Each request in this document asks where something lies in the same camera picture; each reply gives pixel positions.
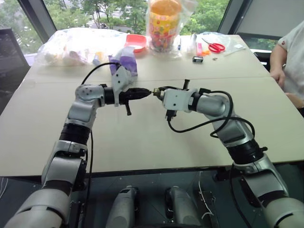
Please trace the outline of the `person's right hand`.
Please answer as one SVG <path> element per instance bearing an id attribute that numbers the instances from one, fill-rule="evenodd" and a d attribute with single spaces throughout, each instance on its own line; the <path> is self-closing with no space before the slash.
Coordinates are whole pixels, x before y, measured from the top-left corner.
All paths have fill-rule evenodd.
<path id="1" fill-rule="evenodd" d="M 285 84 L 285 73 L 281 69 L 270 71 L 270 76 L 283 88 Z"/>

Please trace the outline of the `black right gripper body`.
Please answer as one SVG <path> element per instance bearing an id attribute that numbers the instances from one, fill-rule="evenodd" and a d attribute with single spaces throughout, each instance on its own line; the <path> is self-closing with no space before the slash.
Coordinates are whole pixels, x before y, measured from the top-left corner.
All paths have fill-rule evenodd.
<path id="1" fill-rule="evenodd" d="M 182 88 L 174 87 L 174 86 L 169 86 L 169 85 L 168 85 L 168 86 L 165 86 L 163 90 L 165 91 L 165 90 L 168 90 L 168 89 L 174 89 L 174 90 L 188 91 L 189 82 L 190 82 L 190 81 L 189 81 L 188 79 L 185 79 Z"/>

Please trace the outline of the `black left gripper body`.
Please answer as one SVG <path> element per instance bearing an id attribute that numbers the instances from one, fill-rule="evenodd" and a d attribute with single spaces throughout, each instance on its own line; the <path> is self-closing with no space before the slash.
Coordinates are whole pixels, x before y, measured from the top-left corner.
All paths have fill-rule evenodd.
<path id="1" fill-rule="evenodd" d="M 132 115 L 129 101 L 136 100 L 139 95 L 139 88 L 130 88 L 126 92 L 121 92 L 119 94 L 119 105 L 124 105 L 126 108 L 127 115 Z"/>

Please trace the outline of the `person's left hand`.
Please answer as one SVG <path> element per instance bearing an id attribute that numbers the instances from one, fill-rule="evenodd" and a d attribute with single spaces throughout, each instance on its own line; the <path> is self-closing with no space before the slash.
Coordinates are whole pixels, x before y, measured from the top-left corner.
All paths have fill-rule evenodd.
<path id="1" fill-rule="evenodd" d="M 285 93 L 285 94 L 297 109 L 301 109 L 304 107 L 303 99 L 297 97 L 295 94 L 292 93 Z"/>

